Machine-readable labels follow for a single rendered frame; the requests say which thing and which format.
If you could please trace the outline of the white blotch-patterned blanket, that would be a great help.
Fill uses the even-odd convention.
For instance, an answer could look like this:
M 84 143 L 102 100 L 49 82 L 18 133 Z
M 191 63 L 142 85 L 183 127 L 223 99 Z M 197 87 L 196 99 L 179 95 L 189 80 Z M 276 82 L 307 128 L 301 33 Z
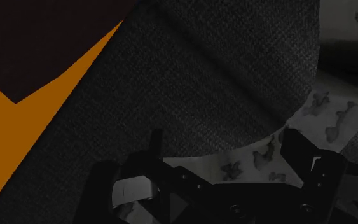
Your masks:
M 318 148 L 339 153 L 358 131 L 358 87 L 318 71 L 315 85 L 301 109 L 284 125 Z M 172 167 L 182 166 L 209 183 L 303 182 L 283 159 L 282 143 L 290 143 L 279 129 L 243 148 L 202 157 L 167 157 Z

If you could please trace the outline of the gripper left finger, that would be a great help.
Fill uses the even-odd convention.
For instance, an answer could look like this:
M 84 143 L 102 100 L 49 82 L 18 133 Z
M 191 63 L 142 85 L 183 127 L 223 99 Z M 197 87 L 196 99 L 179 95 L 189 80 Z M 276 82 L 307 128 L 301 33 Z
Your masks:
M 131 154 L 123 165 L 110 160 L 93 165 L 74 215 L 73 224 L 129 224 L 119 213 L 114 190 L 128 195 L 119 181 L 145 176 L 156 195 L 139 204 L 158 224 L 214 224 L 213 210 L 204 196 L 209 186 L 184 168 L 173 168 L 159 158 L 162 130 L 151 134 L 149 148 Z

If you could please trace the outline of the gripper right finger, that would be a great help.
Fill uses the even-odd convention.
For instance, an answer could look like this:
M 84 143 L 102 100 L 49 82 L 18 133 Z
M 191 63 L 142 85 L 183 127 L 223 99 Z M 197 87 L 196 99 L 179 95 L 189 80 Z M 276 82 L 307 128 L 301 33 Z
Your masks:
M 358 164 L 290 128 L 282 131 L 280 154 L 303 182 L 305 224 L 358 224 Z

